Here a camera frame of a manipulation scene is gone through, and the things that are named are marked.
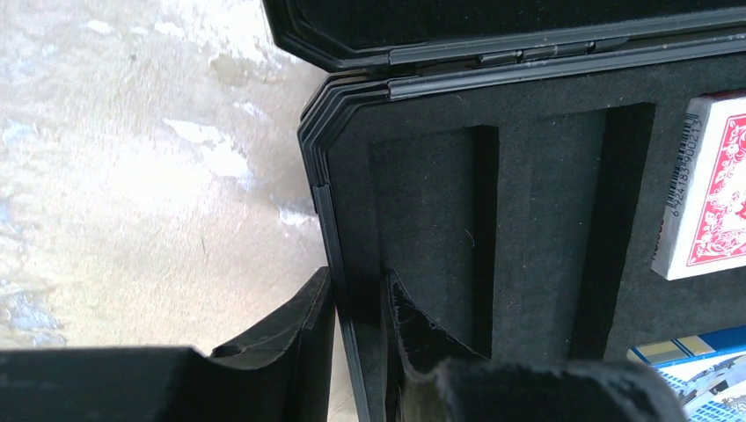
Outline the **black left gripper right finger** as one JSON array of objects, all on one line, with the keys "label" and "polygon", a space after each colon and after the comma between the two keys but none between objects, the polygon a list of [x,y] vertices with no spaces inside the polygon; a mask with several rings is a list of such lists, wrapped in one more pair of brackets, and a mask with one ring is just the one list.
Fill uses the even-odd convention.
[{"label": "black left gripper right finger", "polygon": [[684,421],[650,367],[629,361],[489,360],[412,300],[397,273],[381,284],[386,421]]}]

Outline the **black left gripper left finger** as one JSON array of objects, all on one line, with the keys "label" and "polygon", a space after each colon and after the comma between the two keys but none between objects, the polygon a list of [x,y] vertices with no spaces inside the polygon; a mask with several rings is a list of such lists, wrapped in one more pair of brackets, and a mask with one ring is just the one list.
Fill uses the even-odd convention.
[{"label": "black left gripper left finger", "polygon": [[333,354],[331,276],[202,355],[190,347],[10,350],[4,421],[323,421]]}]

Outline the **black poker set case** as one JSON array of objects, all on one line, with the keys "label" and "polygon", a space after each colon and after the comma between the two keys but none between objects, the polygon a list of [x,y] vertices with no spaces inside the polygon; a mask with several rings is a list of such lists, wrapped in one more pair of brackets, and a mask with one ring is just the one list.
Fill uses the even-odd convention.
[{"label": "black poker set case", "polygon": [[745,85],[742,1],[267,1],[328,73],[297,138],[358,419],[455,346],[616,360],[745,322],[651,261],[689,101]]}]

